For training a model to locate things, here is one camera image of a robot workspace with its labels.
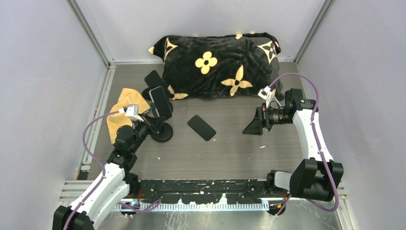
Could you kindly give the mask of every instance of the gray table surface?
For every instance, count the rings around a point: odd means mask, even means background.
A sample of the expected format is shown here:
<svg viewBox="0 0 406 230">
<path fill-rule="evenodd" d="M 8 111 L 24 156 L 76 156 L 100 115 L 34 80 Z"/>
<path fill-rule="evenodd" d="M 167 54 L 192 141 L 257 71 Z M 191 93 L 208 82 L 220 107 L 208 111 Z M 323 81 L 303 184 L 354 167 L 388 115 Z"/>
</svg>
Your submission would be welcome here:
<svg viewBox="0 0 406 230">
<path fill-rule="evenodd" d="M 141 92 L 146 87 L 144 77 L 154 69 L 162 74 L 163 65 L 118 65 L 106 111 L 117 103 L 122 88 Z M 287 72 L 297 72 L 296 64 L 281 63 L 279 73 Z M 282 78 L 282 82 L 284 90 L 302 88 L 297 76 Z M 293 124 L 274 126 L 270 133 L 265 132 L 262 136 L 241 133 L 262 102 L 254 96 L 172 101 L 173 117 L 168 123 L 174 129 L 173 138 L 166 143 L 157 143 L 148 137 L 136 152 L 138 160 L 131 172 L 141 179 L 264 179 L 271 169 L 293 171 L 302 160 Z M 194 115 L 199 115 L 217 131 L 212 140 L 204 141 L 187 125 Z M 106 162 L 112 150 L 104 120 L 95 155 Z M 88 179 L 95 179 L 100 171 L 98 164 L 93 162 Z"/>
<path fill-rule="evenodd" d="M 144 77 L 154 69 L 162 74 L 163 65 L 117 66 L 106 111 L 117 102 L 122 88 L 141 92 L 146 87 Z M 287 72 L 297 72 L 296 65 L 281 63 L 279 74 Z M 284 90 L 302 88 L 296 76 L 283 78 L 282 82 Z M 173 117 L 168 121 L 174 129 L 172 140 L 157 143 L 148 137 L 136 152 L 138 160 L 131 172 L 138 174 L 140 179 L 264 179 L 271 169 L 295 170 L 302 160 L 302 153 L 294 125 L 274 126 L 263 136 L 241 133 L 262 102 L 252 96 L 172 101 Z M 199 115 L 217 131 L 212 140 L 204 141 L 187 125 L 194 115 Z M 112 150 L 104 120 L 95 155 L 106 162 Z M 100 171 L 94 162 L 89 180 L 95 179 Z M 99 229 L 340 230 L 342 227 L 336 213 L 323 212 L 305 200 L 292 200 L 278 219 L 264 211 L 156 212 L 134 219 L 110 213 Z"/>
</svg>

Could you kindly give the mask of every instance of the cable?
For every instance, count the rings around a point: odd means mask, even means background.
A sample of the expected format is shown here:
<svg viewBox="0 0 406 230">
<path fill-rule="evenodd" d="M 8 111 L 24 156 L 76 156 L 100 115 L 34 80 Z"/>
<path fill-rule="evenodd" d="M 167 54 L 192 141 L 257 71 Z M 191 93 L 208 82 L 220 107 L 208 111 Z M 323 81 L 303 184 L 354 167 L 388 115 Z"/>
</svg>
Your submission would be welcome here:
<svg viewBox="0 0 406 230">
<path fill-rule="evenodd" d="M 286 207 L 286 204 L 288 203 L 289 199 L 292 197 L 292 194 L 289 194 L 288 198 L 286 198 L 285 203 L 282 205 L 282 207 L 279 209 L 279 211 L 276 213 L 276 218 L 278 218 L 279 214 L 282 212 L 282 210 Z"/>
<path fill-rule="evenodd" d="M 287 76 L 287 75 L 296 75 L 296 76 L 299 76 L 299 77 L 301 77 L 301 78 L 304 78 L 304 79 L 306 79 L 306 80 L 313 86 L 313 88 L 315 89 L 315 92 L 316 92 L 316 103 L 315 103 L 315 107 L 314 107 L 313 110 L 312 110 L 312 115 L 311 115 L 312 130 L 313 130 L 313 135 L 315 136 L 315 139 L 316 139 L 316 144 L 317 144 L 317 147 L 318 147 L 318 150 L 319 150 L 318 152 L 320 153 L 320 157 L 321 157 L 321 160 L 323 161 L 323 165 L 324 165 L 324 167 L 325 167 L 325 169 L 326 169 L 327 176 L 328 176 L 328 178 L 329 178 L 329 180 L 330 180 L 330 183 L 331 183 L 331 187 L 333 188 L 334 202 L 335 202 L 335 203 L 334 203 L 334 207 L 333 207 L 333 208 L 327 209 L 327 208 L 323 207 L 322 205 L 317 204 L 317 203 L 314 202 L 313 200 L 308 199 L 308 201 L 311 202 L 312 204 L 314 204 L 315 206 L 317 206 L 318 208 L 320 208 L 320 209 L 323 210 L 323 211 L 326 211 L 326 212 L 335 212 L 335 211 L 337 210 L 337 208 L 338 208 L 338 202 L 339 202 L 339 200 L 338 200 L 338 192 L 337 192 L 337 188 L 336 188 L 336 183 L 334 182 L 333 175 L 331 175 L 330 169 L 328 168 L 326 158 L 324 157 L 324 153 L 323 153 L 322 150 L 321 150 L 321 144 L 320 144 L 320 140 L 319 140 L 318 135 L 317 135 L 316 125 L 315 125 L 315 123 L 313 122 L 314 119 L 315 119 L 316 109 L 317 109 L 317 106 L 318 106 L 318 103 L 319 103 L 319 92 L 318 92 L 318 88 L 316 87 L 316 85 L 314 84 L 314 82 L 311 81 L 308 77 L 306 77 L 306 76 L 304 76 L 304 75 L 302 75 L 302 74 L 299 74 L 299 73 L 285 73 L 285 74 L 282 74 L 282 75 L 280 75 L 279 77 L 277 77 L 275 80 L 273 80 L 273 82 L 272 82 L 268 87 L 269 87 L 269 88 L 272 88 L 272 86 L 275 84 L 275 82 L 276 82 L 277 80 L 279 80 L 280 78 L 282 78 L 282 77 L 284 77 L 284 76 Z"/>
<path fill-rule="evenodd" d="M 279 107 L 279 105 L 278 105 L 278 108 L 272 107 L 272 102 L 275 102 L 275 103 L 276 103 L 276 101 L 271 101 L 271 103 L 269 104 L 269 107 L 270 107 L 271 109 L 280 109 L 280 108 L 281 108 L 281 107 Z"/>
<path fill-rule="evenodd" d="M 76 211 L 79 209 L 79 207 L 82 206 L 82 205 L 85 203 L 85 201 L 89 198 L 89 196 L 90 196 L 94 191 L 96 191 L 97 187 L 99 187 L 99 185 L 102 183 L 102 181 L 103 181 L 103 179 L 104 179 L 104 177 L 105 177 L 105 175 L 106 175 L 106 169 L 104 168 L 104 165 L 102 164 L 102 162 L 101 162 L 97 157 L 95 157 L 95 156 L 93 155 L 93 153 L 90 151 L 90 149 L 88 148 L 88 146 L 87 146 L 87 144 L 86 144 L 86 140 L 85 140 L 86 132 L 88 131 L 88 129 L 90 128 L 90 126 L 93 125 L 93 123 L 95 123 L 96 121 L 102 119 L 103 117 L 107 117 L 107 116 L 109 116 L 109 115 L 113 115 L 113 114 L 116 114 L 116 113 L 119 113 L 119 111 L 110 112 L 110 113 L 107 113 L 107 114 L 104 114 L 104 115 L 101 115 L 101 116 L 95 118 L 94 120 L 92 120 L 92 121 L 86 126 L 85 130 L 83 131 L 83 135 L 82 135 L 82 143 L 83 143 L 83 146 L 85 147 L 86 152 L 87 152 L 91 157 L 93 157 L 93 158 L 97 161 L 97 163 L 100 165 L 100 167 L 101 167 L 101 172 L 102 172 L 102 177 L 101 177 L 100 180 L 97 182 L 97 184 L 90 190 L 90 192 L 82 199 L 82 201 L 79 202 L 79 204 L 75 207 L 75 209 L 70 213 L 69 217 L 67 218 L 67 220 L 66 220 L 66 222 L 65 222 L 65 225 L 64 225 L 64 227 L 63 227 L 63 230 L 67 230 L 67 229 L 68 229 L 68 225 L 69 225 L 70 221 L 72 220 L 73 215 L 76 213 Z"/>
<path fill-rule="evenodd" d="M 279 107 L 282 107 L 281 103 L 278 101 L 278 99 L 276 99 L 276 97 L 272 98 L 272 102 L 276 102 L 276 104 L 278 104 Z"/>
<path fill-rule="evenodd" d="M 151 205 L 149 205 L 149 206 L 148 206 L 146 209 L 144 209 L 144 210 L 136 209 L 135 206 L 130 206 L 130 205 L 125 204 L 125 203 L 122 203 L 122 202 L 119 202 L 118 204 L 121 205 L 121 206 L 124 206 L 124 207 L 126 207 L 126 208 L 129 208 L 129 209 L 133 210 L 134 212 L 136 212 L 136 213 L 133 215 L 133 217 L 136 217 L 136 216 L 138 216 L 138 215 L 140 215 L 140 214 L 151 212 L 152 210 L 154 210 L 155 208 L 157 208 L 157 207 L 161 204 L 161 201 L 162 201 L 161 199 L 158 199 L 158 200 L 154 201 Z"/>
</svg>

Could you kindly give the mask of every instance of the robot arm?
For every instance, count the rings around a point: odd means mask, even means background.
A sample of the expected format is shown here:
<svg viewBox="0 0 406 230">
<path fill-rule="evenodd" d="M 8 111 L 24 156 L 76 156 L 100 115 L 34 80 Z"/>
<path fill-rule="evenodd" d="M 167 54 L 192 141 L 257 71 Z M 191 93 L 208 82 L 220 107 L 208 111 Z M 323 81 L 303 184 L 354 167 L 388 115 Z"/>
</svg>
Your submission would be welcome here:
<svg viewBox="0 0 406 230">
<path fill-rule="evenodd" d="M 70 206 L 59 206 L 54 213 L 53 230 L 62 230 L 72 212 L 75 213 L 72 214 L 68 229 L 97 230 L 120 200 L 138 193 L 140 189 L 138 176 L 130 173 L 137 160 L 135 152 L 148 135 L 160 141 L 167 141 L 172 136 L 163 130 L 166 124 L 164 117 L 140 115 L 137 105 L 125 108 L 125 115 L 133 121 L 133 127 L 122 126 L 118 129 L 114 150 L 104 166 L 106 172 L 104 179 L 101 180 L 103 174 L 100 173 L 90 187 Z"/>
<path fill-rule="evenodd" d="M 303 155 L 302 162 L 294 172 L 272 170 L 267 177 L 269 188 L 290 191 L 292 197 L 331 201 L 334 197 L 333 189 L 312 130 L 311 114 L 316 102 L 304 98 L 302 90 L 290 89 L 285 93 L 285 107 L 273 109 L 269 107 L 271 97 L 269 90 L 260 91 L 259 96 L 267 102 L 256 109 L 253 121 L 243 130 L 243 134 L 262 135 L 263 128 L 270 131 L 273 125 L 293 123 L 299 134 Z M 318 122 L 318 112 L 315 113 L 313 123 L 337 188 L 344 173 L 343 166 L 333 161 L 326 147 Z M 323 176 L 316 176 L 317 171 Z"/>
</svg>

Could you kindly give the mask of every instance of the phone holder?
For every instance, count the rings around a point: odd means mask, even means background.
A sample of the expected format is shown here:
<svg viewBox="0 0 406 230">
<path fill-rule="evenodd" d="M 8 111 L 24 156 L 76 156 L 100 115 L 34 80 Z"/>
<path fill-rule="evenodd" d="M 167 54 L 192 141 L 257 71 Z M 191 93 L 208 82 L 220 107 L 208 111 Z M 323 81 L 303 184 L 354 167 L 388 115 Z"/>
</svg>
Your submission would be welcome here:
<svg viewBox="0 0 406 230">
<path fill-rule="evenodd" d="M 173 97 L 173 95 L 170 93 L 168 89 L 168 84 L 160 77 L 158 72 L 156 70 L 151 71 L 145 78 L 144 78 L 145 83 L 147 84 L 148 88 L 144 89 L 142 92 L 142 96 L 146 100 L 152 100 L 149 92 L 156 88 L 156 87 L 162 87 L 164 94 L 167 99 Z M 171 112 L 173 111 L 173 105 L 171 102 L 168 101 L 169 107 Z"/>
<path fill-rule="evenodd" d="M 168 120 L 172 117 L 172 111 L 169 105 L 168 98 L 164 94 L 164 90 L 162 87 L 156 87 L 149 91 L 149 95 L 151 96 L 151 111 L 155 117 L 162 117 L 164 121 Z M 173 136 L 173 128 L 168 123 L 163 123 L 160 129 L 151 134 L 152 139 L 157 142 L 166 142 L 170 140 Z"/>
</svg>

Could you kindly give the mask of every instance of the pillow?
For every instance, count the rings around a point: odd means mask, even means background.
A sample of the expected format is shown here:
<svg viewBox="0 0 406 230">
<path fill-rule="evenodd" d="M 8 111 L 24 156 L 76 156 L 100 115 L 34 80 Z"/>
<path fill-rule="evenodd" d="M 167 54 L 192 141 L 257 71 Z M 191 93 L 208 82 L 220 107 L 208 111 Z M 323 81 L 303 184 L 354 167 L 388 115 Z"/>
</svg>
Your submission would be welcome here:
<svg viewBox="0 0 406 230">
<path fill-rule="evenodd" d="M 257 95 L 279 76 L 278 40 L 267 33 L 161 38 L 149 52 L 164 61 L 162 79 L 172 100 Z M 283 100 L 282 84 L 276 97 Z M 149 89 L 143 91 L 148 98 Z"/>
</svg>

